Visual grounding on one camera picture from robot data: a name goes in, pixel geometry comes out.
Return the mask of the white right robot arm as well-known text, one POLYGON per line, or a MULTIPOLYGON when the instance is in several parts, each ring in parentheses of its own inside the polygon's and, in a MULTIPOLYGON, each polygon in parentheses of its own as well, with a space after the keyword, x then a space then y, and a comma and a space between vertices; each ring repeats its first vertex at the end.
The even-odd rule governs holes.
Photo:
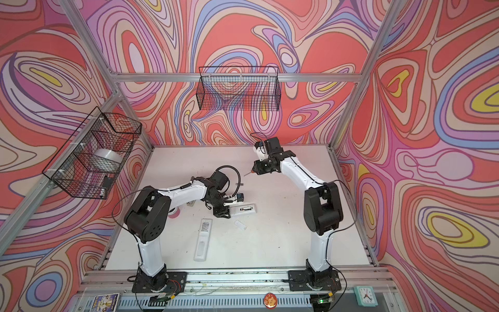
POLYGON ((276 137, 258 140, 253 145, 258 160, 252 172, 257 175, 280 173, 304 193, 304 221, 311 231, 311 249, 307 267, 313 273, 331 268, 328 259, 329 240, 344 219, 340 187, 314 175, 290 150, 285 151, 276 137))

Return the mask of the white battery cover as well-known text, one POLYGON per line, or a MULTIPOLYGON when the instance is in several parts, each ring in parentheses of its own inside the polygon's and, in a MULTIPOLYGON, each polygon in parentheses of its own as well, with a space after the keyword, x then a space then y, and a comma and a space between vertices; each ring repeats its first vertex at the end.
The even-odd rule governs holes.
POLYGON ((238 227, 240 230, 245 231, 247 229, 247 226, 240 222, 239 220, 236 220, 234 222, 235 226, 238 227))

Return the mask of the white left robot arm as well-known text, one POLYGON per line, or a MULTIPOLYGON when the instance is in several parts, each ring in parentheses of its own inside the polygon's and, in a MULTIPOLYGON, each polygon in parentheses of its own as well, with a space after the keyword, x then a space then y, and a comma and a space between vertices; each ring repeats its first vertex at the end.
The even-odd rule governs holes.
POLYGON ((189 202, 203 201, 217 218, 229 218, 229 204, 243 202, 239 191, 227 195, 224 187, 229 178, 220 171, 211 177, 196 177, 185 185, 167 189, 147 186, 140 190, 124 217, 124 224, 138 241, 141 258, 140 271, 155 278, 166 267, 161 256, 159 237, 170 213, 189 202))

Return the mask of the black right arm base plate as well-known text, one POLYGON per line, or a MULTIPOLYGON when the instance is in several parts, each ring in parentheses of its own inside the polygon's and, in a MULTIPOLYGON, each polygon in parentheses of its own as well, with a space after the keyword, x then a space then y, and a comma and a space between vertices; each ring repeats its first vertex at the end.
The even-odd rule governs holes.
POLYGON ((340 283, 339 272, 327 269, 315 272, 311 269, 290 270, 288 277, 283 281, 289 284, 291 291, 340 291, 343 287, 340 283))

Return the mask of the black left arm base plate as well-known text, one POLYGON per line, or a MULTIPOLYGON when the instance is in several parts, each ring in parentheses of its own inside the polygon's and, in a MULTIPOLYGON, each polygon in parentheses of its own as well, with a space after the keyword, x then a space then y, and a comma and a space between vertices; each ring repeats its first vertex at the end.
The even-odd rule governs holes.
POLYGON ((143 293, 173 293, 184 292, 187 282, 187 272, 173 271, 160 272, 155 277, 150 277, 139 270, 133 282, 132 292, 143 293))

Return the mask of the white remote control with batteries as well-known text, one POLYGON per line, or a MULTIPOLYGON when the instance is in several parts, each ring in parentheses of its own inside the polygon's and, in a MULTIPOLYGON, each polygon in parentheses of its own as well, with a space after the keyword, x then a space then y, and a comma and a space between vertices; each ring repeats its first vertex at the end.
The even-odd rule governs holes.
POLYGON ((232 205, 229 208, 229 214, 231 218, 248 214, 256 214, 256 206, 255 204, 232 205))

